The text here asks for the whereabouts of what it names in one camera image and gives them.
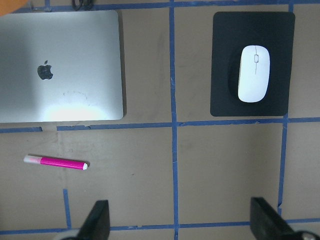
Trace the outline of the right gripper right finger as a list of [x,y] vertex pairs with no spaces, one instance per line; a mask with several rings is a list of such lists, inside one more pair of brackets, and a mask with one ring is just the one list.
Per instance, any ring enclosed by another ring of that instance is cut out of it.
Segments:
[[263,197],[250,199],[250,230],[256,240],[289,240],[295,235]]

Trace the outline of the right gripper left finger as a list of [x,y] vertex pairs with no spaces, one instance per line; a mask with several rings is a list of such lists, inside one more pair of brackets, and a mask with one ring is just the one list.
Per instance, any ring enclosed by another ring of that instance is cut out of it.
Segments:
[[110,211],[108,200],[98,200],[80,228],[79,240],[107,240],[110,235]]

